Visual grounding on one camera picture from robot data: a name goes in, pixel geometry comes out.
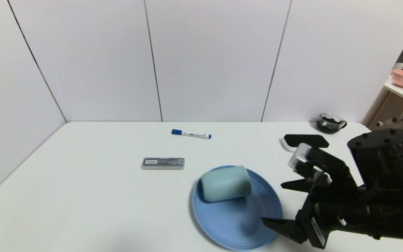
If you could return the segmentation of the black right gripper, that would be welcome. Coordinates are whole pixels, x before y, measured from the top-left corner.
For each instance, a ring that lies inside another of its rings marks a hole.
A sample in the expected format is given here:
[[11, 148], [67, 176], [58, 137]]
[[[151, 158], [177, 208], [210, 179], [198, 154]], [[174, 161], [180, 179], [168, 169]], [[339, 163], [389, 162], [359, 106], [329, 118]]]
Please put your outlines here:
[[371, 215], [365, 194], [359, 190], [350, 174], [329, 178], [303, 178], [283, 182], [281, 188], [307, 193], [295, 220], [261, 217], [263, 224], [279, 235], [302, 244], [309, 241], [318, 249], [325, 249], [333, 231], [367, 234]]

